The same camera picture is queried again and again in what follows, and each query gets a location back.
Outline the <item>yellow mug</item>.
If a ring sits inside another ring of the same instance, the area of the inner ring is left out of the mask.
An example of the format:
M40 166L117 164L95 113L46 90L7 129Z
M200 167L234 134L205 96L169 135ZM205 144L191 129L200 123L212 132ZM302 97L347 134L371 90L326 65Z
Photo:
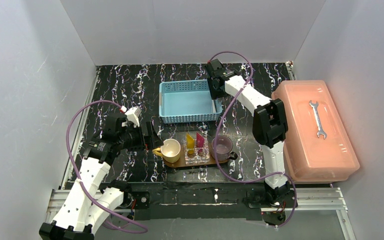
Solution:
M175 163L180 159L181 144L175 139L166 139L163 145L153 149L152 153L162 157L169 163Z

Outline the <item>yellow toothpaste tube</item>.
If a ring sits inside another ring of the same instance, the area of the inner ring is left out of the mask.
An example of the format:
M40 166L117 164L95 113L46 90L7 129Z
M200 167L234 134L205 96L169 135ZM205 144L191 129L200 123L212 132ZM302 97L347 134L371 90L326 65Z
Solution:
M195 140L192 138L192 136L189 133L186 134L186 148L187 148L187 154L193 156L194 149L195 149Z

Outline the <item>oval wooden tray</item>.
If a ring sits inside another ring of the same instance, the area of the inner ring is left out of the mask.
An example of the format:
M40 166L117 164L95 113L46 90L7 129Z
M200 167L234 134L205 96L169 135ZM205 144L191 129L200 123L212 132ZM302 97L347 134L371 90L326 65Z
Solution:
M184 149L181 149L180 159L177 162L169 163L164 159L163 161L168 167L174 169L216 165L215 159L211 157L207 149L204 150L203 156L194 155L192 157L190 157Z

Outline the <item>clear textured acrylic holder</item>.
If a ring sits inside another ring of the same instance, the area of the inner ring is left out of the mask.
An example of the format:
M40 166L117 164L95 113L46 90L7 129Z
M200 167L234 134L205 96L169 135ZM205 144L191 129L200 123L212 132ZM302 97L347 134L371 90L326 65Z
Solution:
M195 138L187 133L183 147L187 166L206 164L210 161L208 140L199 133L195 135Z

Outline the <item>light blue plastic basket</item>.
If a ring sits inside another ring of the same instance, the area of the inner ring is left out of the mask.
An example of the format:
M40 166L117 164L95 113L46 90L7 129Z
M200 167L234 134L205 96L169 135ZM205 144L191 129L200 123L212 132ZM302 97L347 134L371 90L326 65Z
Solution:
M217 121L223 111L205 79L165 81L159 85L159 116L165 124Z

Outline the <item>pink toothpaste tube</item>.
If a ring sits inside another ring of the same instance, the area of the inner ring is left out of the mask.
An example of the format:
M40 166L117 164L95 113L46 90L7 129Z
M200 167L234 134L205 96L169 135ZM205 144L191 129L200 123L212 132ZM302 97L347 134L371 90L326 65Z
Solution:
M204 138L197 132L196 133L196 148L197 148L197 154L199 156L202 156L204 154Z

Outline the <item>purple mug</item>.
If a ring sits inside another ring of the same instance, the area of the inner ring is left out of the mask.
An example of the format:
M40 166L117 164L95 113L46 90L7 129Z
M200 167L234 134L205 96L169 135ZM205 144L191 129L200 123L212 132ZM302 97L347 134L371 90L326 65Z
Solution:
M227 160L236 160L238 155L233 151L233 143L231 139L225 135L216 136L209 148L210 155L215 159L217 157L219 162Z

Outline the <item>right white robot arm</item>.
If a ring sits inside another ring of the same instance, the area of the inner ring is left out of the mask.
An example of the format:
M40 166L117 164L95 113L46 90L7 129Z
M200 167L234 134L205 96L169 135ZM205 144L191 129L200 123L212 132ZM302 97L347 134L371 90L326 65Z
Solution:
M284 142L288 131L284 103L263 95L218 59L209 60L204 68L212 99L233 96L234 101L239 101L252 114L252 134L261 145L265 164L265 200L271 204L282 202L290 191L284 175Z

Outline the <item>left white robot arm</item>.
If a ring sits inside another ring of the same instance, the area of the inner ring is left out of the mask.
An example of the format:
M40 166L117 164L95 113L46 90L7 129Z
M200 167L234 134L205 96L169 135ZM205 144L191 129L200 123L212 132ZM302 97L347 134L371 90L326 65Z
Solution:
M102 196L95 195L114 160L122 150L138 152L163 145L153 123L146 122L143 133L138 118L116 113L109 116L101 133L87 143L78 178L61 209L50 223L44 222L39 235L43 240L92 240L97 230L127 198L131 187L125 181L113 180Z

